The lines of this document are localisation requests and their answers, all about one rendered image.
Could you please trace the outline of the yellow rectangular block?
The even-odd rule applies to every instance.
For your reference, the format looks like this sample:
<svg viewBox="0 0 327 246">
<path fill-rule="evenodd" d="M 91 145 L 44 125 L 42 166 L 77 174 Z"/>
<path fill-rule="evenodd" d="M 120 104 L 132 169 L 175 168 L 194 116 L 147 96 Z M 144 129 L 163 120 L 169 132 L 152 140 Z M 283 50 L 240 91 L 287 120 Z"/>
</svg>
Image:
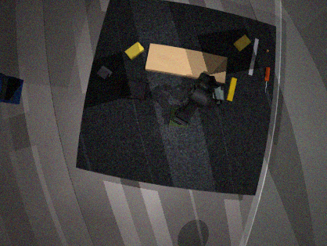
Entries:
<svg viewBox="0 0 327 246">
<path fill-rule="evenodd" d="M 144 48 L 137 42 L 129 49 L 125 50 L 125 53 L 129 56 L 129 59 L 133 60 L 136 56 L 143 53 Z"/>
<path fill-rule="evenodd" d="M 251 43 L 249 38 L 247 36 L 243 35 L 239 40 L 237 40 L 234 43 L 234 45 L 241 52 L 241 50 L 244 49 L 246 46 L 248 46 L 249 43 Z"/>
</svg>

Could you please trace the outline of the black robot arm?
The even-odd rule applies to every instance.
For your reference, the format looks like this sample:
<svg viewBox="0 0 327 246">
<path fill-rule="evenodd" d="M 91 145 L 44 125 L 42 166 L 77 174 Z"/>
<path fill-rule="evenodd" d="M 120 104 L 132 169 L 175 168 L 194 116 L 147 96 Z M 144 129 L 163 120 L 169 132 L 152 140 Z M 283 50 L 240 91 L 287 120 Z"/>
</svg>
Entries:
<svg viewBox="0 0 327 246">
<path fill-rule="evenodd" d="M 210 77 L 201 73 L 196 83 L 193 83 L 188 90 L 189 103 L 183 104 L 174 113 L 174 123 L 187 126 L 193 117 L 193 113 L 197 107 L 205 107 L 210 104 L 212 99 L 212 91 L 207 84 Z"/>
</svg>

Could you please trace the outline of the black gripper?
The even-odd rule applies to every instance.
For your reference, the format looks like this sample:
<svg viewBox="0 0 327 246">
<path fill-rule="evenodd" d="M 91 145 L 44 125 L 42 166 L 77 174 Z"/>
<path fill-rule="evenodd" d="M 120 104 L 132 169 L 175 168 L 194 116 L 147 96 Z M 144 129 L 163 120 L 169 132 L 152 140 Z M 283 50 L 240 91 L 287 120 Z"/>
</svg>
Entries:
<svg viewBox="0 0 327 246">
<path fill-rule="evenodd" d="M 210 89 L 211 91 L 213 92 L 213 87 L 212 86 L 216 86 L 216 87 L 219 87 L 219 83 L 216 81 L 215 77 L 214 76 L 209 76 L 210 77 L 210 80 L 208 81 L 208 85 L 210 86 Z M 212 96 L 212 99 L 210 101 L 210 104 L 207 106 L 207 107 L 210 107 L 210 108 L 214 108 L 216 107 L 216 104 L 218 101 L 220 101 L 221 99 L 214 99 L 213 100 L 213 96 Z"/>
</svg>

